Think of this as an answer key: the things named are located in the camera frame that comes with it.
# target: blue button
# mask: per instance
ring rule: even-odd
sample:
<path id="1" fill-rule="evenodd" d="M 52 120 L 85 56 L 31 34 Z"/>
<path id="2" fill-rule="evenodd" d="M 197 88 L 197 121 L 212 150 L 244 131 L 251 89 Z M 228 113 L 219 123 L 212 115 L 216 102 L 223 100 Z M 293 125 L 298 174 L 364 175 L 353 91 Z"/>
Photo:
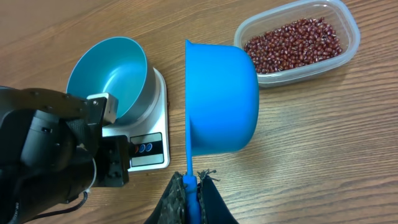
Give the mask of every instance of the blue button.
<path id="1" fill-rule="evenodd" d="M 149 144 L 147 145 L 146 151 L 149 152 L 151 149 L 152 149 L 152 143 L 149 143 Z"/>
<path id="2" fill-rule="evenodd" d="M 139 146 L 139 152 L 144 152 L 145 151 L 145 145 L 142 144 Z"/>

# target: pile of red beans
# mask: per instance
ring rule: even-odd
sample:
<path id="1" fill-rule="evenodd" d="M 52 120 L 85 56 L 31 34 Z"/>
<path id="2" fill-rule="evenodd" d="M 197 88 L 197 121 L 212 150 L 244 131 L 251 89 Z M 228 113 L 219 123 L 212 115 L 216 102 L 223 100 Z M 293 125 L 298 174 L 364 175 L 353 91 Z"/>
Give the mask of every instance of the pile of red beans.
<path id="1" fill-rule="evenodd" d="M 243 47 L 257 73 L 289 70 L 336 57 L 343 52 L 333 27 L 320 19 L 299 19 L 253 37 Z"/>

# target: digital scale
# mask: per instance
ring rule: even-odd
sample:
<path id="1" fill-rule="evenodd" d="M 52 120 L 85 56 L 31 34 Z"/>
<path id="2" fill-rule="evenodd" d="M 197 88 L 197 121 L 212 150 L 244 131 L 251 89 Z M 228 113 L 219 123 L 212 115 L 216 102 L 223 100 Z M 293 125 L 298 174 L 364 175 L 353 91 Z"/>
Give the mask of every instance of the digital scale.
<path id="1" fill-rule="evenodd" d="M 132 124 L 103 127 L 103 137 L 125 135 L 134 144 L 129 172 L 166 168 L 170 164 L 166 82 L 155 71 L 155 95 L 144 114 Z"/>

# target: clear plastic container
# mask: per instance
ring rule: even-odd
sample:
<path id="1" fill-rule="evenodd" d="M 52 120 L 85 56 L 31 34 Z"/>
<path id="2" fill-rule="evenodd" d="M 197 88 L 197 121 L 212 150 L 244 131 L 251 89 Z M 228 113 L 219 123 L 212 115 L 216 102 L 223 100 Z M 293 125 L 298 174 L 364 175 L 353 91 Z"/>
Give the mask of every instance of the clear plastic container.
<path id="1" fill-rule="evenodd" d="M 302 0 L 280 6 L 249 19 L 246 19 L 237 29 L 234 37 L 234 45 L 243 48 L 244 44 L 256 35 L 262 35 L 267 31 L 280 28 L 284 24 L 290 24 L 301 18 L 318 19 L 325 17 L 340 38 L 343 53 L 337 57 L 321 62 L 313 63 L 291 70 L 270 74 L 257 74 L 261 87 L 272 87 L 298 82 L 313 78 L 316 75 L 339 67 L 350 61 L 359 46 L 361 34 L 353 16 L 340 0 Z"/>

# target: table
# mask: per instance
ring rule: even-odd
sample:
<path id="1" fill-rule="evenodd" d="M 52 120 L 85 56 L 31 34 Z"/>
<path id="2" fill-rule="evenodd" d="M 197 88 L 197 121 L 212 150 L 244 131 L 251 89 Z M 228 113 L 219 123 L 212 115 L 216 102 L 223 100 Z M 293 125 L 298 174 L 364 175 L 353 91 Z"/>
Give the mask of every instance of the table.
<path id="1" fill-rule="evenodd" d="M 185 172 L 184 40 L 233 44 L 236 28 L 289 0 L 3 0 L 0 84 L 65 91 L 77 60 L 116 35 L 137 40 L 169 94 L 170 166 L 98 188 L 76 212 L 32 223 L 142 223 Z M 346 0 L 361 45 L 345 66 L 261 90 L 249 145 L 194 158 L 240 223 L 398 222 L 398 1 Z M 51 210 L 67 206 L 57 205 Z"/>

